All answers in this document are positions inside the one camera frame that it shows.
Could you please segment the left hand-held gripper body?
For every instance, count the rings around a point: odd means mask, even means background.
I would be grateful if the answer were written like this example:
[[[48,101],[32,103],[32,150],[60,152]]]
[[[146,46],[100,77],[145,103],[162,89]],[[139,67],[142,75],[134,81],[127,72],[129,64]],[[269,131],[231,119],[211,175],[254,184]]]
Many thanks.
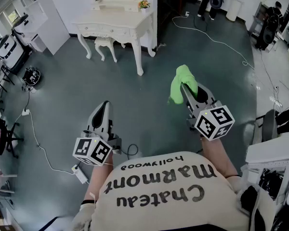
[[[102,166],[106,164],[111,153],[121,154],[122,139],[103,130],[84,130],[73,150],[73,156],[87,165]]]

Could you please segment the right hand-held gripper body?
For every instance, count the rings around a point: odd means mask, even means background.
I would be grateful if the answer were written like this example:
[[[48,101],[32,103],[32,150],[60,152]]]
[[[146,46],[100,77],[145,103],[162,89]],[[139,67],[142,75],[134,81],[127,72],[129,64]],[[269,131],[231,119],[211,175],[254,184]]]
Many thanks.
[[[228,107],[222,105],[220,101],[196,107],[190,116],[187,121],[191,130],[198,131],[209,141],[225,136],[235,123]]]

